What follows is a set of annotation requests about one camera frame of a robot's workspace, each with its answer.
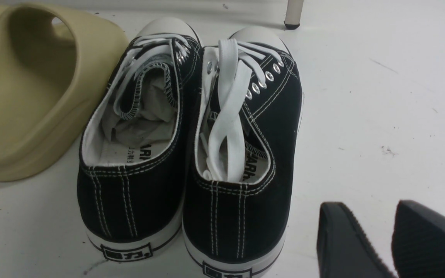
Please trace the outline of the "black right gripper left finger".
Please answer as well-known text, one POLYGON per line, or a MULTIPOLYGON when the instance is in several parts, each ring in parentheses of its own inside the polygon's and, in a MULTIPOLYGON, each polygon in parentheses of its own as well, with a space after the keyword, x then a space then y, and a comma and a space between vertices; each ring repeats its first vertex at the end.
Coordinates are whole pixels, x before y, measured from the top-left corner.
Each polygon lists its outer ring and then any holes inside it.
POLYGON ((342 202, 320 205, 317 259, 321 278, 395 278, 352 211, 342 202))

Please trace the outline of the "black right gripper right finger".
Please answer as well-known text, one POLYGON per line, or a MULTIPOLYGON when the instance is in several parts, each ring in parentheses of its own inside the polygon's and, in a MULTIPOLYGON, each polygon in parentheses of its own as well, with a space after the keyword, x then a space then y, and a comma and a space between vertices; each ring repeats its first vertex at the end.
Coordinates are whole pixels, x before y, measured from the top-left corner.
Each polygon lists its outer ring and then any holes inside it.
POLYGON ((445 278, 445 216, 413 200, 397 205, 391 243, 401 278, 445 278))

